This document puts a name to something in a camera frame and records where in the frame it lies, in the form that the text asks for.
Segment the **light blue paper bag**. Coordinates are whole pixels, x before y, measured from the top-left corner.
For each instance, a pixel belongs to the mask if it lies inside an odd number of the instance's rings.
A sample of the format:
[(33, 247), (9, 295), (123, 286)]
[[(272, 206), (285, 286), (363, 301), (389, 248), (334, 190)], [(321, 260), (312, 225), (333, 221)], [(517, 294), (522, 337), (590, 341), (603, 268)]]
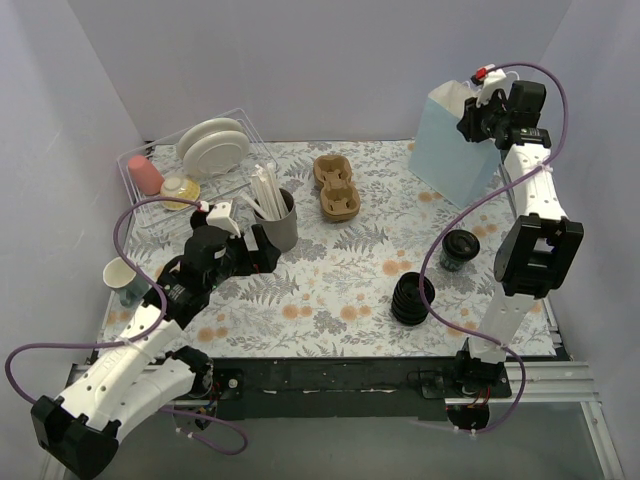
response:
[(500, 162), (492, 141), (468, 142), (457, 129), (465, 100), (474, 96), (455, 80), (432, 90), (409, 160), (414, 175), (460, 209), (481, 198)]

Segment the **brown cardboard cup carrier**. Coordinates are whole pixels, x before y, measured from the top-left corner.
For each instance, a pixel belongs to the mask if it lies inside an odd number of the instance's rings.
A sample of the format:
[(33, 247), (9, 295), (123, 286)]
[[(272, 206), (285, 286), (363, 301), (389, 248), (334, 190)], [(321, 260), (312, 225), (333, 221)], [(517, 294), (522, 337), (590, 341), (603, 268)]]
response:
[(321, 209), (328, 221), (347, 221), (359, 213), (361, 200), (346, 157), (335, 154), (317, 157), (313, 175), (319, 189)]

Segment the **black plastic cup lid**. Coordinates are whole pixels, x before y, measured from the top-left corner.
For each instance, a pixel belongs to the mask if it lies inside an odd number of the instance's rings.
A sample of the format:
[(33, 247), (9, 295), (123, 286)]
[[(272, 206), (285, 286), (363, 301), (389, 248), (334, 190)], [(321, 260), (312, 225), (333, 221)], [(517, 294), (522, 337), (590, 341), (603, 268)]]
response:
[(470, 231), (455, 229), (449, 231), (442, 240), (443, 251), (459, 261), (470, 261), (480, 252), (479, 239)]

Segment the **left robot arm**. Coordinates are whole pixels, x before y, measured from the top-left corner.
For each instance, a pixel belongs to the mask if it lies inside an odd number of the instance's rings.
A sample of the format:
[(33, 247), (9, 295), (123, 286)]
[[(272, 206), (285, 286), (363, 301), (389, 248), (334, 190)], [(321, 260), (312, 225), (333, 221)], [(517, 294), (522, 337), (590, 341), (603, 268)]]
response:
[(231, 277), (271, 273), (279, 250), (262, 226), (248, 249), (242, 235), (200, 226), (181, 255), (163, 268), (158, 286), (137, 306), (116, 347), (109, 348), (56, 398), (40, 397), (31, 408), (40, 446), (81, 479), (94, 479), (114, 458), (120, 442), (171, 400), (193, 400), (214, 389), (210, 357), (182, 347), (167, 355), (152, 374), (145, 368), (202, 311)]

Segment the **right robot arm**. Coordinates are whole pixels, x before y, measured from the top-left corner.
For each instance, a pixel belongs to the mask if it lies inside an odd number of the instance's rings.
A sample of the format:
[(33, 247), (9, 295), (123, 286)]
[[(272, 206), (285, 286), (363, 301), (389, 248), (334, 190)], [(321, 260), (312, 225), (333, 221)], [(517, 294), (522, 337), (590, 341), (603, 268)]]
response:
[(516, 80), (509, 91), (467, 99), (457, 125), (467, 141), (490, 140), (501, 151), (516, 212), (496, 253), (493, 298), (456, 355), (452, 383), (464, 397), (501, 383), (506, 347), (534, 304), (560, 288), (584, 237), (561, 207), (546, 163), (551, 139), (538, 126), (545, 100), (543, 84)]

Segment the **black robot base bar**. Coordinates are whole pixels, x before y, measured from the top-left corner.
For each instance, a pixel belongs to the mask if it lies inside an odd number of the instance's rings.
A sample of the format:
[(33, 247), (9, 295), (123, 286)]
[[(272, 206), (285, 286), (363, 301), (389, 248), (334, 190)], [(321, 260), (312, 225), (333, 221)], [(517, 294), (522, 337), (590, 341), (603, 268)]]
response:
[(444, 421), (445, 401), (507, 399), (504, 367), (463, 377), (453, 357), (213, 358), (186, 397), (224, 420), (413, 417)]

